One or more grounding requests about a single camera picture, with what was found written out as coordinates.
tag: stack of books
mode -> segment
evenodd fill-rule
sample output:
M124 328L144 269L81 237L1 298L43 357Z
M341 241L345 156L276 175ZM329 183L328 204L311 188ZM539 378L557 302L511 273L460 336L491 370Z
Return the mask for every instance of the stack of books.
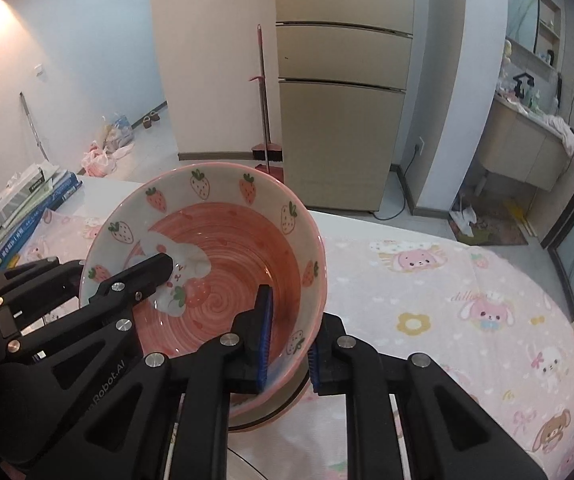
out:
M41 163L32 165L0 198L0 270L13 267L16 255L32 235L46 209L55 211L80 186L71 171Z

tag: pink bow print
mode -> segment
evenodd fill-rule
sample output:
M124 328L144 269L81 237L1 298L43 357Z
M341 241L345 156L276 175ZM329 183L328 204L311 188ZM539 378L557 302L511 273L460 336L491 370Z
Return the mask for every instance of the pink bow print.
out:
M540 370L540 363L544 363L545 360L542 357L542 352L538 352L536 358L531 362L531 367Z
M516 436L518 430L522 428L522 434L527 433L527 424L536 418L535 410L525 415L523 412L515 412L513 414L513 423L516 424L516 429L513 431L513 436Z

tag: pink swirl pattern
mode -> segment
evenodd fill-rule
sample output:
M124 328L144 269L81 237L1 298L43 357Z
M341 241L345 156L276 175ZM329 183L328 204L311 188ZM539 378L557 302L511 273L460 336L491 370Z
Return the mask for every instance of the pink swirl pattern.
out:
M201 286L205 301L190 305L180 317L152 308L143 301L134 308L142 350L170 357L194 352L230 329L238 314L253 308L258 286L273 287L273 321L269 361L285 348L298 317L301 279L298 263L285 236L254 210L230 203L198 203L174 212L154 224L158 232L177 243L200 247L211 271ZM136 244L129 258L142 254Z

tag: blue book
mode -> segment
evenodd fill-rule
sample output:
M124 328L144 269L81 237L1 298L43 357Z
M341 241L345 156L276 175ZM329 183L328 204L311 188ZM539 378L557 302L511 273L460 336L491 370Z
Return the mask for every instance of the blue book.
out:
M0 269L5 269L10 260L20 251L21 247L29 240L38 223L43 217L45 209L55 211L72 193L80 186L76 175L70 173L63 179L54 191L46 197L27 217L17 226L14 232L10 233L3 242L0 243Z

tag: yellow flower print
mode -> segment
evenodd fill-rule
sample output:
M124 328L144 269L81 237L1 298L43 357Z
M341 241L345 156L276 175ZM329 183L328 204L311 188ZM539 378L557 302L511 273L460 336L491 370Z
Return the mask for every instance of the yellow flower print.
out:
M404 312L398 316L397 329L407 335L420 335L432 327L429 316L425 314L410 314Z

